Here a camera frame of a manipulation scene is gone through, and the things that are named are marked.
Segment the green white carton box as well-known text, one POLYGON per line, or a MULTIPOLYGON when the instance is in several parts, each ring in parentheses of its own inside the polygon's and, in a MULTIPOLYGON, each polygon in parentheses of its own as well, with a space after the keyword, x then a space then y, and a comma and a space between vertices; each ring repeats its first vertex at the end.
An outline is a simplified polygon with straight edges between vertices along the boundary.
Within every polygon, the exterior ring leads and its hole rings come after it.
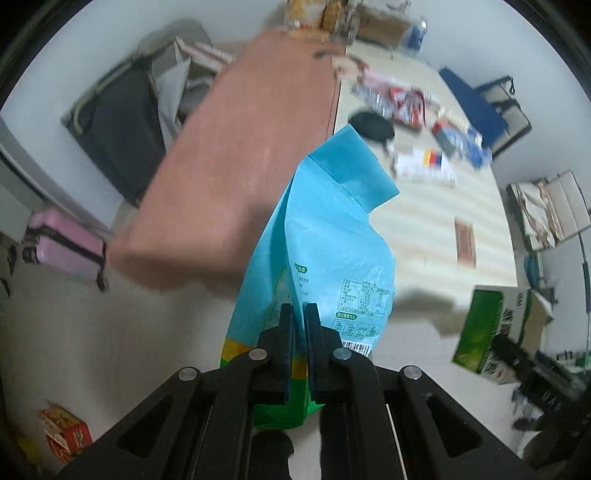
POLYGON ((493 351, 493 339, 506 336, 529 354, 540 349, 553 307, 539 292, 519 287, 477 285, 452 362, 495 384, 517 381, 493 351))

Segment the blue green snack bag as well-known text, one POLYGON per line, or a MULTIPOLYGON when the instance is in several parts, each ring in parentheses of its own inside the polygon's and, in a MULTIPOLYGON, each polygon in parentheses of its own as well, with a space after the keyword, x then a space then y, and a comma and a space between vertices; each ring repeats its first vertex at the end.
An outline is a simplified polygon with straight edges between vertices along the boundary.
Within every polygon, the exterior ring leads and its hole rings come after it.
POLYGON ((250 257, 221 352, 221 364, 256 346, 294 307, 290 401, 254 410, 257 429, 300 427, 321 409, 308 389, 304 306, 342 345, 369 356, 394 304, 396 260, 370 214, 398 195, 392 178, 351 126, 329 137, 297 165, 250 257))

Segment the white box coloured stripes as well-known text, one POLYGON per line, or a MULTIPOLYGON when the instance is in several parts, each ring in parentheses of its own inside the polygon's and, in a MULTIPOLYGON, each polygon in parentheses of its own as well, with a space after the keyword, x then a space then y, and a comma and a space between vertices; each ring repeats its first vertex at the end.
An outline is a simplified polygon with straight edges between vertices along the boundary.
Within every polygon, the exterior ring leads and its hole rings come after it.
POLYGON ((456 172, 448 157, 439 150, 400 147, 394 153, 393 168, 398 178, 407 178, 415 182, 449 185, 457 182, 456 172))

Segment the red blue milk carton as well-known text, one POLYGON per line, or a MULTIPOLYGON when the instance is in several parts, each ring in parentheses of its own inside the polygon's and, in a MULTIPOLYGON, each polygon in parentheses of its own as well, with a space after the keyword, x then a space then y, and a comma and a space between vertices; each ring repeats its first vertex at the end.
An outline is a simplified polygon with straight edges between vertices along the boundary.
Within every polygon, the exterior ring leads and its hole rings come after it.
POLYGON ((448 157, 453 157, 456 154, 462 156, 465 153, 464 135, 452 123, 437 120, 431 128, 431 132, 441 150, 448 157))

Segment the white blue medicine box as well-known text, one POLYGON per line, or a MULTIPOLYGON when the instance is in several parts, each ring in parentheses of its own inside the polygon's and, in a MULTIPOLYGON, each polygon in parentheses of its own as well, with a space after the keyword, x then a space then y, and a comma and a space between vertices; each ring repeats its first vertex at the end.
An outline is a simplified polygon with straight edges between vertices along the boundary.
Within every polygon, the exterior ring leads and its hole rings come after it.
POLYGON ((462 115, 456 115, 445 107, 441 107, 437 113, 438 120, 453 125, 458 131, 467 133, 472 127, 470 121, 462 115))

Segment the black round lid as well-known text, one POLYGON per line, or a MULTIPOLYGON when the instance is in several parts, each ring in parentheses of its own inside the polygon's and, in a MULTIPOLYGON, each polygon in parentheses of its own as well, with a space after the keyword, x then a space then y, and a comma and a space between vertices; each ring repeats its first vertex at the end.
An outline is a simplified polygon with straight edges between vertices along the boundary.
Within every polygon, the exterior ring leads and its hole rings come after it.
POLYGON ((375 112, 356 112, 349 117, 349 125, 366 140, 386 144, 394 139, 393 125, 375 112))

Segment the red cardboard box on floor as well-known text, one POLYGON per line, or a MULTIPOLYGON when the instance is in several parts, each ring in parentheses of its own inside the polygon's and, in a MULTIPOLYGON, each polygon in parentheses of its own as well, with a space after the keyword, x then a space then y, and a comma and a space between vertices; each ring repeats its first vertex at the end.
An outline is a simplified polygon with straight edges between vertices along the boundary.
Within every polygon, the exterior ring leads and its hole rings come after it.
POLYGON ((39 419, 51 453, 63 465, 93 443, 87 424, 61 406, 40 410, 39 419))

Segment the white padded chair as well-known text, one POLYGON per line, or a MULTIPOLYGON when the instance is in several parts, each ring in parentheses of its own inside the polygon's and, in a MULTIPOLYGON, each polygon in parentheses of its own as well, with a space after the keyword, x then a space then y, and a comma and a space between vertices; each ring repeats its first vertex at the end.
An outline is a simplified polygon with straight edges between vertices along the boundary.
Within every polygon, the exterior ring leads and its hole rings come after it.
POLYGON ((511 183, 506 192, 528 252, 555 249, 590 228, 590 207, 571 170, 511 183))

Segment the striped cream table cloth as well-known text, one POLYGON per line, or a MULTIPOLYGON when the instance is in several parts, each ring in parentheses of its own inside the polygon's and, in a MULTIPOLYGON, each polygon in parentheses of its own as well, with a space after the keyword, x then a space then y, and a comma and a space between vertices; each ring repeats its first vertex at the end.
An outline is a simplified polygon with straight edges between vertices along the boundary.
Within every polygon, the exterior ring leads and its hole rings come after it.
MULTIPOLYGON (((370 70, 422 87, 440 99, 441 106, 466 118, 456 97, 430 66, 398 52, 363 42, 346 53, 365 61, 370 70)), ((348 123, 349 115, 365 105, 342 83, 335 131, 348 123)), ((396 147, 436 149, 428 128, 413 133, 395 127, 396 147)), ((386 240, 396 259, 396 300, 418 293, 470 303, 475 285, 516 287, 517 272, 509 225, 492 169, 475 170, 462 159, 450 160, 457 182, 415 182, 394 175, 393 160, 381 145, 370 144, 383 169, 400 194, 370 215, 370 221, 386 240), (455 219, 473 225, 477 266, 457 261, 455 219)))

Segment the pink suitcase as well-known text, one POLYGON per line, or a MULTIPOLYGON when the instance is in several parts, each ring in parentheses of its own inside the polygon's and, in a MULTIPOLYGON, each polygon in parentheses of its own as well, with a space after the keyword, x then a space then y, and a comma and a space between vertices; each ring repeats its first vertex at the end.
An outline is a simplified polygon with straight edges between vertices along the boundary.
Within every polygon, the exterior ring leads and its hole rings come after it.
POLYGON ((54 207, 30 218, 21 258, 24 263, 50 267, 94 283, 100 292, 109 288, 105 277, 106 242, 54 207))

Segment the blue plastic wrapper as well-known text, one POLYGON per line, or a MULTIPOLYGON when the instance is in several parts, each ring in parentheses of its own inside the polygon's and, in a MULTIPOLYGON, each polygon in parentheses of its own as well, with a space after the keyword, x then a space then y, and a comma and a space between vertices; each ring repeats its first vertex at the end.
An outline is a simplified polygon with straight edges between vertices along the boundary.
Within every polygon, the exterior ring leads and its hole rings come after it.
POLYGON ((493 161, 491 149, 483 145, 482 135, 473 127, 464 136, 464 157, 475 169, 488 167, 493 161))

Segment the blue cushion folding chair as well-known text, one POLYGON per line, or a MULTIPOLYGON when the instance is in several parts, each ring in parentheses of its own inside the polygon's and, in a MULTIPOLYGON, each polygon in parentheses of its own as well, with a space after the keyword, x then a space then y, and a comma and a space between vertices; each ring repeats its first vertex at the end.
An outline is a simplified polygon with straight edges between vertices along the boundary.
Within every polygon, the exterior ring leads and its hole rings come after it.
POLYGON ((439 71, 471 125, 482 135, 483 146, 496 159, 532 131, 532 124, 516 98, 510 75, 471 87, 449 68, 439 71))

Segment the pink terry table cloth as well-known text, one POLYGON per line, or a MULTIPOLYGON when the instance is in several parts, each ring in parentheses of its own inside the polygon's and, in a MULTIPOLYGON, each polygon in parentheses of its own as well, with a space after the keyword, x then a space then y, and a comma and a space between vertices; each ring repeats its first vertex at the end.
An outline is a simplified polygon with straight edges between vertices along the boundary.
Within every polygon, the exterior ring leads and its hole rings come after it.
POLYGON ((269 30, 214 80, 108 264, 151 289, 236 289, 297 164, 331 136, 342 46, 269 30))

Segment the red white snack wrapper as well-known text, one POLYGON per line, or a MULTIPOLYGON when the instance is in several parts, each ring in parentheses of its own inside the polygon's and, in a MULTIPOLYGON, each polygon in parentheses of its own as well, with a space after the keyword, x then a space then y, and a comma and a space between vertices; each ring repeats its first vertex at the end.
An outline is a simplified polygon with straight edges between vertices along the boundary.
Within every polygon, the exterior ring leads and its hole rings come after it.
POLYGON ((421 90, 394 87, 390 97, 394 122, 418 131, 426 126, 426 100, 421 90))

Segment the silver pill blister pack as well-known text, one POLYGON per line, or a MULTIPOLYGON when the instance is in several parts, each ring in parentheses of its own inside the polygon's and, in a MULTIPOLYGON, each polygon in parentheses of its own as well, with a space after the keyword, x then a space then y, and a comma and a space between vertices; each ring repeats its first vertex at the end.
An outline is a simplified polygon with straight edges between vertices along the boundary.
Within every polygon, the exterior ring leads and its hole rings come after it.
POLYGON ((353 95, 363 101, 375 113, 381 115, 386 119, 391 119, 394 114, 394 104, 390 98, 384 93, 370 88, 364 84, 353 84, 351 89, 353 95))

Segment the pink white toothpaste box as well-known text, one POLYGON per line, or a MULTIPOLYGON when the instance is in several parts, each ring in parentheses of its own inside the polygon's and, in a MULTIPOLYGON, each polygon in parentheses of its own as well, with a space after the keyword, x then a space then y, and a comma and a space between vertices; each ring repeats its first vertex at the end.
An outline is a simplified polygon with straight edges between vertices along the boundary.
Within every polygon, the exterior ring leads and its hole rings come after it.
POLYGON ((392 87, 392 88, 401 88, 405 90, 415 90, 420 91, 425 98, 426 103, 431 107, 439 108, 441 106, 440 99, 435 96, 429 90, 426 90, 422 87, 413 85, 408 82, 404 82, 397 78, 388 77, 382 73, 373 71, 373 70, 365 70, 363 71, 363 83, 367 84, 370 87, 392 87))

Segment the blue label water bottle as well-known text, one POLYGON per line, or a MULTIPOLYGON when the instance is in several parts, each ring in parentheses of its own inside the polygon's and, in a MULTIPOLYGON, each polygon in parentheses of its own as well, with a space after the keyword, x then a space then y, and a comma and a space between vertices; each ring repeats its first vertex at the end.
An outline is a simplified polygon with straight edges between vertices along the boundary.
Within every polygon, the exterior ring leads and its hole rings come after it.
POLYGON ((415 21, 405 34, 405 49, 412 54, 418 54, 422 48, 427 32, 428 21, 425 18, 415 21))

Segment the brown cardboard box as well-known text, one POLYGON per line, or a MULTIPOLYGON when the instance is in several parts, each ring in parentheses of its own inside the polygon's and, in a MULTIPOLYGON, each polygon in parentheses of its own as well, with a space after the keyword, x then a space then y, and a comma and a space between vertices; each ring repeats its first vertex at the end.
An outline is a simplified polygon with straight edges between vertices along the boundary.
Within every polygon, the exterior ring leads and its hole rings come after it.
POLYGON ((403 36, 413 27, 412 20, 362 3, 356 6, 356 14, 360 19, 356 39, 385 48, 398 47, 403 36))

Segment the yellow chips bag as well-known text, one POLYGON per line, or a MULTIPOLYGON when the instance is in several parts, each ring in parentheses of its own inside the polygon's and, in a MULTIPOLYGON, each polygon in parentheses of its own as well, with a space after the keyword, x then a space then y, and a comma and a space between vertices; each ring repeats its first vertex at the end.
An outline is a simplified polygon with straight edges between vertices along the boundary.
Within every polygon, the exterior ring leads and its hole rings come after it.
POLYGON ((325 0, 288 0, 284 23, 293 28, 318 28, 326 5, 325 0))

